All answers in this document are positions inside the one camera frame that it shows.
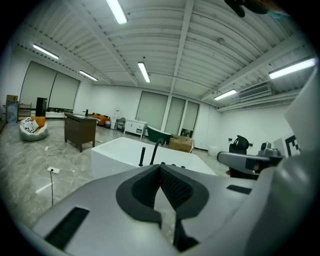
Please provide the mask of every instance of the ceiling light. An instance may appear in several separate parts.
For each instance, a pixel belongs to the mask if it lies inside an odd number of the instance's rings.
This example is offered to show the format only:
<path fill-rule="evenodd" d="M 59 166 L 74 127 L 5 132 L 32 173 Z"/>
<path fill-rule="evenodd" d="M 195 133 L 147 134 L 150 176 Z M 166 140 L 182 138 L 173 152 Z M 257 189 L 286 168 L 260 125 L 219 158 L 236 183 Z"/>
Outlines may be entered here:
<path fill-rule="evenodd" d="M 34 44 L 33 48 L 36 48 L 37 50 L 51 56 L 52 58 L 55 58 L 56 60 L 59 59 L 59 57 L 57 55 L 54 55 L 53 53 L 51 53 L 50 51 L 47 51 L 46 49 L 41 48 L 40 46 Z"/>
<path fill-rule="evenodd" d="M 127 18 L 125 16 L 124 12 L 122 11 L 118 0 L 106 0 L 106 2 L 108 3 L 116 21 L 119 24 L 127 23 Z"/>
<path fill-rule="evenodd" d="M 98 79 L 96 79 L 95 77 L 93 77 L 93 76 L 91 76 L 91 75 L 87 74 L 86 72 L 83 72 L 82 70 L 80 70 L 80 71 L 79 71 L 79 73 L 81 73 L 81 74 L 85 75 L 86 77 L 88 77 L 88 78 L 92 79 L 93 81 L 98 81 Z"/>
<path fill-rule="evenodd" d="M 236 94 L 236 93 L 237 93 L 237 92 L 236 92 L 235 90 L 231 90 L 231 91 L 228 91 L 228 92 L 226 92 L 226 93 L 224 93 L 224 94 L 221 94 L 221 95 L 218 96 L 218 97 L 215 97 L 214 100 L 218 101 L 218 100 L 221 100 L 221 99 L 223 99 L 223 98 L 225 98 L 225 97 L 228 97 L 228 96 L 230 96 L 230 95 L 232 95 L 232 94 Z"/>
<path fill-rule="evenodd" d="M 145 63 L 143 63 L 143 62 L 138 62 L 138 66 L 139 66 L 139 68 L 140 68 L 140 70 L 141 70 L 141 73 L 142 73 L 145 81 L 146 81 L 147 83 L 150 83 L 150 78 L 149 78 L 149 76 L 148 76 L 148 72 L 147 72 Z"/>
<path fill-rule="evenodd" d="M 279 78 L 284 75 L 290 74 L 292 72 L 298 71 L 298 70 L 303 70 L 309 67 L 312 67 L 316 64 L 316 59 L 315 58 L 310 58 L 304 61 L 300 61 L 299 63 L 287 66 L 287 67 L 282 67 L 280 69 L 277 69 L 275 71 L 272 71 L 269 73 L 269 77 L 271 79 Z"/>

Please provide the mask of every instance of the black cable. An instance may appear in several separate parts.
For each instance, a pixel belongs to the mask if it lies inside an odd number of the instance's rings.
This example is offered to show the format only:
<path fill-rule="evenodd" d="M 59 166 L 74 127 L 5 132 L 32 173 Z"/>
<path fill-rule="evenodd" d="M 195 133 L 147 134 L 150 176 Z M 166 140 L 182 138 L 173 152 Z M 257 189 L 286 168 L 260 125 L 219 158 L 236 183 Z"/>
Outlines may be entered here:
<path fill-rule="evenodd" d="M 52 183 L 52 172 L 54 171 L 54 169 L 51 169 L 50 171 L 50 178 L 51 178 L 51 197 L 52 197 L 52 204 L 51 206 L 54 206 L 54 185 Z"/>

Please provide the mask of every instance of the black speaker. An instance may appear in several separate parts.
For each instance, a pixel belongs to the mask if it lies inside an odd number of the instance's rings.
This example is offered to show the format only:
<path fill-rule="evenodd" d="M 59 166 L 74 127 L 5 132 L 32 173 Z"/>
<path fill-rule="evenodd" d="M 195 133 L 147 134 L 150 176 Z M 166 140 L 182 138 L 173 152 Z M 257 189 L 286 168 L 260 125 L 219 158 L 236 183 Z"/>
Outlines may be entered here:
<path fill-rule="evenodd" d="M 36 117 L 45 117 L 47 108 L 47 99 L 46 98 L 37 98 L 36 107 L 35 107 L 35 116 Z"/>

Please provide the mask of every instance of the orange sofa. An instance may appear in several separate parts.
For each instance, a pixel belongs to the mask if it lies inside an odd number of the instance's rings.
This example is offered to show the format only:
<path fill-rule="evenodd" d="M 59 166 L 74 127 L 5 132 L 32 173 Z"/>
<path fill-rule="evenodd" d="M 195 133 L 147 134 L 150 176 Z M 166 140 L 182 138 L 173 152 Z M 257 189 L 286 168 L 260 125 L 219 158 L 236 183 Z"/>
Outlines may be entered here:
<path fill-rule="evenodd" d="M 93 117 L 98 119 L 98 125 L 104 126 L 106 124 L 106 121 L 110 121 L 110 118 L 107 117 L 106 115 L 101 115 L 101 114 L 88 114 L 88 117 Z"/>

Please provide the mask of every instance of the gray marble floor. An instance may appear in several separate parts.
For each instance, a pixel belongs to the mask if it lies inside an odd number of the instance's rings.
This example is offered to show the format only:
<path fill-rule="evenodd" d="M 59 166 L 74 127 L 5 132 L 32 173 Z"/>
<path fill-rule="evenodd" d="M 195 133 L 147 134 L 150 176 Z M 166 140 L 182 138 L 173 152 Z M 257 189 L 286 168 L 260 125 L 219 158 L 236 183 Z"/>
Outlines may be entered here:
<path fill-rule="evenodd" d="M 52 204 L 51 186 L 36 193 L 51 184 L 47 165 L 61 170 L 59 174 L 52 175 L 54 203 L 93 179 L 90 170 L 92 145 L 84 144 L 83 153 L 79 153 L 72 143 L 64 142 L 62 120 L 48 120 L 47 123 L 49 136 L 40 141 L 22 141 L 18 123 L 7 124 L 0 135 L 0 195 L 12 216 L 29 227 Z M 148 138 L 140 139 L 132 134 L 97 127 L 96 140 L 105 143 L 119 137 L 154 144 Z M 226 176 L 228 168 L 215 157 L 196 149 L 192 153 L 199 156 L 217 175 Z M 161 214 L 170 216 L 173 213 L 164 210 Z M 164 225 L 164 229 L 165 234 L 172 232 L 172 223 Z"/>

